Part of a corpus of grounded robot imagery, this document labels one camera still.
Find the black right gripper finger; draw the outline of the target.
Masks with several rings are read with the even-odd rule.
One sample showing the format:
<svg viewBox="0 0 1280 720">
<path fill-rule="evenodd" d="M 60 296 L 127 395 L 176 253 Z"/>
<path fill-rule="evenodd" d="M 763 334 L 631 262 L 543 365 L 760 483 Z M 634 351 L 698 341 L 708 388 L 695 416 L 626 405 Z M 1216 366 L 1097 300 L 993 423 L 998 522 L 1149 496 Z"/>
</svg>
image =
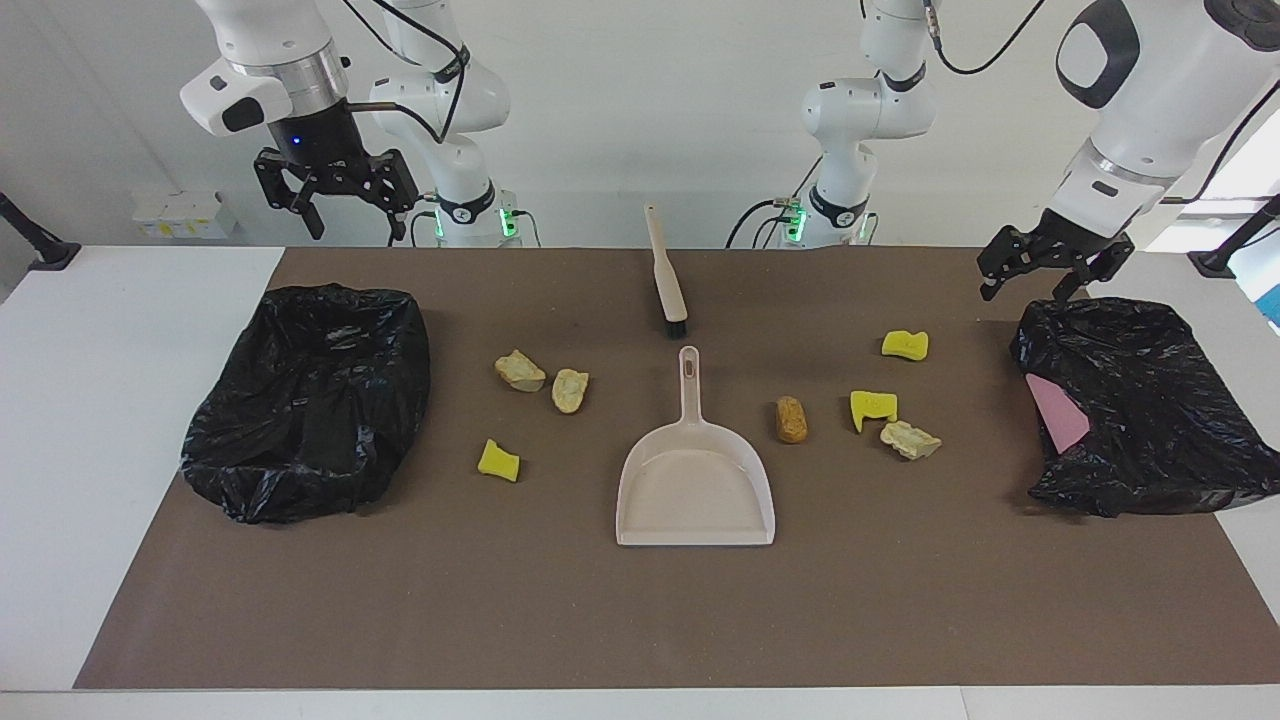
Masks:
<svg viewBox="0 0 1280 720">
<path fill-rule="evenodd" d="M 325 225 L 312 201 L 317 178 L 303 168 L 302 184 L 298 190 L 293 190 L 285 181 L 285 173 L 294 169 L 296 167 L 275 149 L 261 149 L 253 160 L 253 170 L 269 206 L 301 218 L 311 240 L 319 241 Z"/>
<path fill-rule="evenodd" d="M 356 196 L 384 214 L 389 241 L 402 241 L 407 231 L 404 217 L 420 196 L 403 154 L 387 150 L 367 155 L 361 163 L 353 163 L 351 170 L 357 184 Z"/>
</svg>

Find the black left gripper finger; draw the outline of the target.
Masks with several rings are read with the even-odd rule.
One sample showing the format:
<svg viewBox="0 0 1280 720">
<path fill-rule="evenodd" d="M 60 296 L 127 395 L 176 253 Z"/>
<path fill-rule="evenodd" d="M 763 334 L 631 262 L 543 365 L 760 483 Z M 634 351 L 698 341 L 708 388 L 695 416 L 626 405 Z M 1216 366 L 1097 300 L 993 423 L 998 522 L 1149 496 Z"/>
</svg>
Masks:
<svg viewBox="0 0 1280 720">
<path fill-rule="evenodd" d="M 1001 228 L 978 255 L 982 299 L 995 299 L 1007 281 L 1041 269 L 1044 247 L 1042 234 Z"/>
<path fill-rule="evenodd" d="M 1052 297 L 1057 304 L 1066 304 L 1079 290 L 1093 282 L 1108 282 L 1133 255 L 1133 250 L 1103 250 L 1092 260 L 1076 258 L 1070 272 L 1053 288 Z"/>
</svg>

